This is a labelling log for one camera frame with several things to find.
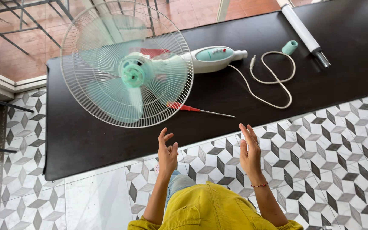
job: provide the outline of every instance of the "fan blade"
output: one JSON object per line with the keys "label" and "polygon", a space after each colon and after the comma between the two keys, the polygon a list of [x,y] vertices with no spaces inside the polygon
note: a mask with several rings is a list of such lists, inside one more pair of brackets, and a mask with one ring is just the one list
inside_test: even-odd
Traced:
{"label": "fan blade", "polygon": [[143,115],[140,88],[127,87],[121,78],[91,81],[86,92],[102,111],[117,121],[135,123]]}
{"label": "fan blade", "polygon": [[146,29],[139,18],[105,15],[83,27],[76,47],[93,68],[120,76],[120,61],[130,53],[130,48],[141,46]]}
{"label": "fan blade", "polygon": [[154,57],[151,62],[146,62],[141,67],[146,72],[144,85],[161,104],[177,101],[188,78],[186,62],[182,57],[165,53]]}

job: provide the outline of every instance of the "screwdriver shaft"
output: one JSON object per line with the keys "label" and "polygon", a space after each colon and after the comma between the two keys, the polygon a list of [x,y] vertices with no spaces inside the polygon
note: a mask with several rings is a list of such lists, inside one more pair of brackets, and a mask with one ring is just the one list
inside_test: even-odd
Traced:
{"label": "screwdriver shaft", "polygon": [[201,110],[201,109],[200,109],[200,112],[207,112],[207,113],[212,113],[212,114],[215,114],[215,115],[221,115],[221,116],[225,116],[225,117],[235,118],[234,116],[231,116],[231,115],[217,113],[217,112],[210,112],[210,111],[205,111],[205,110]]}

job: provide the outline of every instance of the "fan guard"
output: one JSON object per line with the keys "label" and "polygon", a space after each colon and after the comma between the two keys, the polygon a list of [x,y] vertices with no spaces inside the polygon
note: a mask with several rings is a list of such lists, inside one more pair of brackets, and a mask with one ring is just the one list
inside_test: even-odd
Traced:
{"label": "fan guard", "polygon": [[69,91],[95,117],[120,127],[159,124],[184,104],[193,83],[190,50],[165,15],[131,1],[81,12],[60,50]]}

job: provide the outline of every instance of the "black table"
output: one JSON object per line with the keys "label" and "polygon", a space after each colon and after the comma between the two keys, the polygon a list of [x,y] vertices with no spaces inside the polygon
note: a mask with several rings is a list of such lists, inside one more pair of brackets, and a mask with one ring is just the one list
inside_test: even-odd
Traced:
{"label": "black table", "polygon": [[[289,40],[298,41],[299,47],[292,55],[296,75],[285,83],[293,102],[284,110],[253,98],[238,72],[226,68],[196,75],[186,104],[234,115],[236,119],[179,111],[156,126],[121,128],[102,122],[82,108],[65,85],[59,58],[49,60],[45,179],[56,180],[153,154],[164,127],[183,146],[235,132],[240,122],[254,127],[368,96],[368,0],[332,0],[294,10],[323,48],[332,64],[330,68],[321,67],[280,12],[182,32],[192,50],[212,45],[247,50],[249,57],[233,65],[248,77],[258,97],[278,105],[287,103],[282,88],[253,81],[248,65],[256,54],[254,74],[273,81],[259,57],[267,51],[280,50]],[[286,57],[269,55],[266,60],[279,78],[289,77],[292,67]]]}

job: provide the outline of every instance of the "bracelet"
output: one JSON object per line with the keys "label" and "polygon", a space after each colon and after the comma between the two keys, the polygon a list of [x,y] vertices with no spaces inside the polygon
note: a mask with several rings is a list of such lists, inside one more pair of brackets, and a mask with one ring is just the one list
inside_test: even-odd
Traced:
{"label": "bracelet", "polygon": [[268,182],[266,182],[265,184],[263,184],[263,185],[257,185],[257,186],[253,186],[252,185],[252,183],[251,183],[251,187],[253,187],[253,188],[256,188],[256,187],[263,187],[263,186],[265,186],[265,185],[267,185],[268,184]]}

